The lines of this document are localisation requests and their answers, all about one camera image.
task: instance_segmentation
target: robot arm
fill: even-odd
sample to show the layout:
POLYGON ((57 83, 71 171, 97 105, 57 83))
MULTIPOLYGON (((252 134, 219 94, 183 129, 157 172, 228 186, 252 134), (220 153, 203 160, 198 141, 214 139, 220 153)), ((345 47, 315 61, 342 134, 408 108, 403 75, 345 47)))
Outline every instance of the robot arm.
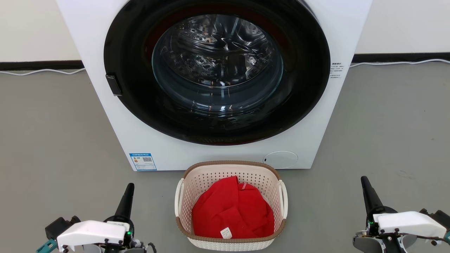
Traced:
POLYGON ((407 253, 406 249, 417 238, 431 240, 432 245, 442 241, 450 244, 450 216, 439 210, 428 214, 397 212, 383 206, 367 177, 361 178, 366 206, 366 230, 357 232, 353 246, 365 253, 407 253))
MULTIPOLYGON (((71 221, 56 219, 45 228, 49 241, 36 253, 50 253, 55 248, 68 253, 68 248, 75 251, 78 245, 83 245, 85 252, 124 253, 132 249, 134 253, 146 253, 148 247, 134 238, 134 224, 130 219, 134 189, 134 184, 128 184, 115 215, 103 222, 80 221, 76 216, 71 221)), ((152 243, 148 246, 156 253, 152 243)))

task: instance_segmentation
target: clothing tag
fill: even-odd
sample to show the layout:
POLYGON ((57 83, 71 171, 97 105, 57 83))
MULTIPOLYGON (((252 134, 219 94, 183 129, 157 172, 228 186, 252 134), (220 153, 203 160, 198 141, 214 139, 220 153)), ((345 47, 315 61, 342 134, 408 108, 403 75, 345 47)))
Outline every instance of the clothing tag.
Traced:
POLYGON ((220 233, 222 234, 222 237, 224 239, 231 239, 231 237, 233 237, 232 234, 231 234, 230 228, 228 228, 228 227, 226 227, 220 233))

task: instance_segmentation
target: white washing machine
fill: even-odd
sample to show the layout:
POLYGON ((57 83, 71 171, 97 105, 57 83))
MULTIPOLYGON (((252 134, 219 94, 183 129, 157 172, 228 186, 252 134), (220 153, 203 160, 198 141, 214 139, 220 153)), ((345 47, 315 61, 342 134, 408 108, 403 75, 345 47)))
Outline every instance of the white washing machine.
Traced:
POLYGON ((57 0, 135 171, 311 168, 372 0, 57 0))

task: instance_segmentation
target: blue label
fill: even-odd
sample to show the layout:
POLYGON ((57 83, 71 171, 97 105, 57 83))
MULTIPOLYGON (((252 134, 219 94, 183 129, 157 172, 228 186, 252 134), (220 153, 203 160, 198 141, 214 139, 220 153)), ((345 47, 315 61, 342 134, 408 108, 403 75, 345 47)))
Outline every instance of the blue label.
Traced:
POLYGON ((131 161, 137 171, 155 171, 155 161, 150 153, 130 153, 131 161))

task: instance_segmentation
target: white cable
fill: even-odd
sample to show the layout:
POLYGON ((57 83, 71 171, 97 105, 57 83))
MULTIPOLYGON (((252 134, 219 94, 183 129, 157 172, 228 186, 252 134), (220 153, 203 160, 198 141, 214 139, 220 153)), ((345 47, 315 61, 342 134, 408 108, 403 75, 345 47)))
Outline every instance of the white cable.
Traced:
POLYGON ((421 63, 428 63, 428 62, 443 62, 443 63, 449 63, 450 61, 444 60, 444 59, 430 59, 430 60, 424 60, 420 62, 393 62, 393 63, 357 63, 353 64, 350 67, 356 67, 359 65, 373 65, 373 66, 380 66, 380 65, 394 65, 394 64, 421 64, 421 63))
MULTIPOLYGON (((357 64, 351 65, 350 67, 353 68, 353 67, 360 66, 360 65, 383 66, 383 65, 395 65, 395 64, 421 64, 421 63, 428 63, 428 62, 443 62, 443 63, 450 64, 450 61, 447 61, 444 59, 430 59, 430 60, 424 60, 424 61, 420 61, 420 62, 357 63, 357 64)), ((61 74, 66 74, 66 75, 72 75, 72 74, 81 72, 83 70, 86 70, 86 68, 81 68, 81 69, 75 70, 74 72, 64 72, 64 71, 60 71, 60 70, 46 68, 46 69, 31 71, 31 72, 24 73, 24 74, 17 74, 17 73, 5 72, 5 71, 0 71, 0 73, 14 75, 14 76, 28 76, 28 75, 38 73, 38 72, 51 71, 51 72, 56 72, 56 73, 61 73, 61 74)))
POLYGON ((38 72, 51 71, 51 72, 56 72, 56 73, 61 73, 61 74, 66 74, 66 75, 72 75, 72 74, 78 73, 80 71, 83 71, 85 69, 86 68, 81 68, 81 69, 75 70, 74 72, 64 72, 64 71, 60 71, 60 70, 46 68, 46 69, 40 69, 40 70, 36 70, 36 71, 31 71, 31 72, 28 72, 28 73, 25 73, 25 74, 17 74, 17 73, 5 72, 5 71, 0 71, 0 73, 2 73, 2 74, 9 74, 9 75, 13 75, 13 76, 28 76, 28 75, 31 75, 31 74, 34 74, 34 73, 38 73, 38 72))

